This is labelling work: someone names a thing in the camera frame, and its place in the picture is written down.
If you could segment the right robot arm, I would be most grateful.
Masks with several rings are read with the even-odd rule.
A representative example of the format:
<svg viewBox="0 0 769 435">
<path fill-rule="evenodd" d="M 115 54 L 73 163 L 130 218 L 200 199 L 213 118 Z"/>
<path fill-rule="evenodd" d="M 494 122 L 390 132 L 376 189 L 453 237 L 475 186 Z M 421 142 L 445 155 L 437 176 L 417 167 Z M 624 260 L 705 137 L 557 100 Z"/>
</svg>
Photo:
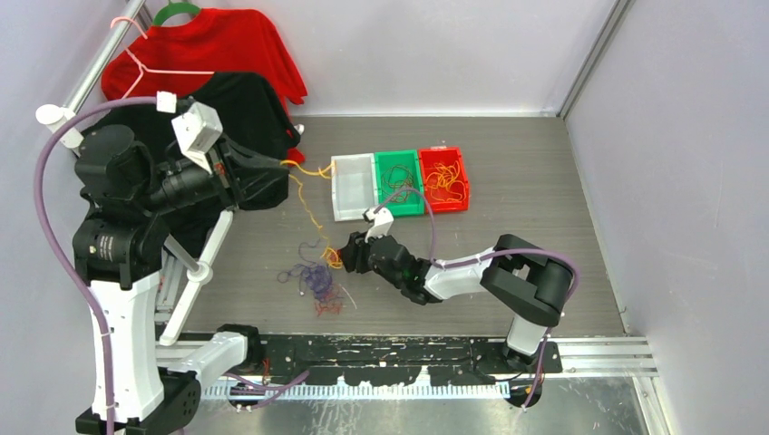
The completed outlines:
<svg viewBox="0 0 769 435">
<path fill-rule="evenodd" d="M 338 254 L 346 272 L 373 272 L 419 305 L 459 295 L 493 295 L 513 313 L 503 359 L 515 372 L 526 372 L 538 361 L 580 280 L 564 255 L 511 234 L 475 256 L 430 260 L 414 256 L 392 236 L 354 232 Z"/>
</svg>

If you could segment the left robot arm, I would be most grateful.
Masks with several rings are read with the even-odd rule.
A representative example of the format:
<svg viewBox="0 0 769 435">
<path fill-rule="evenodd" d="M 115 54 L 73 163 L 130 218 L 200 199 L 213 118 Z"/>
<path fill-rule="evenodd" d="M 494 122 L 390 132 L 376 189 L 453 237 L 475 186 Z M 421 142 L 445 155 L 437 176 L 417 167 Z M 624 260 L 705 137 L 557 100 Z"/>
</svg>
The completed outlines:
<svg viewBox="0 0 769 435">
<path fill-rule="evenodd" d="M 202 391 L 232 368 L 258 371 L 265 360 L 254 326 L 225 324 L 187 359 L 157 363 L 154 310 L 162 254 L 184 256 L 164 221 L 173 210 L 217 198 L 225 207 L 261 181 L 286 180 L 288 169 L 228 139 L 215 150 L 221 170 L 190 163 L 163 175 L 146 147 L 123 125 L 87 136 L 75 165 L 90 209 L 73 237 L 74 270 L 95 302 L 94 332 L 110 340 L 97 367 L 92 407 L 80 415 L 81 434 L 109 429 L 171 434 L 193 419 Z"/>
</svg>

